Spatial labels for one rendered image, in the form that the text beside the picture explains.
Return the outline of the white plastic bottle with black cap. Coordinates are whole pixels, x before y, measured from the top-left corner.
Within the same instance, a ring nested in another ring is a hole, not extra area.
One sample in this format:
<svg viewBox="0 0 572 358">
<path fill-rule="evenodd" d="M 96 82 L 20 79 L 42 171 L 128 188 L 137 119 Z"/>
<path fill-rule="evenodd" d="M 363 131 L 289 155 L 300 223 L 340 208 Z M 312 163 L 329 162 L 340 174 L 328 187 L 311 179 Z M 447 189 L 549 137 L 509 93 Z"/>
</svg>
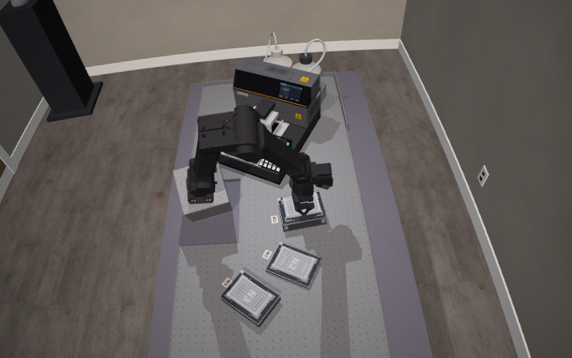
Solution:
<svg viewBox="0 0 572 358">
<path fill-rule="evenodd" d="M 307 72 L 315 64 L 316 63 L 312 62 L 312 54 L 307 52 L 307 56 L 305 56 L 305 53 L 303 52 L 300 54 L 300 62 L 294 64 L 292 68 L 300 69 Z M 320 86 L 321 86 L 321 67 L 318 65 L 315 69 L 310 71 L 310 73 L 320 74 Z"/>
</svg>

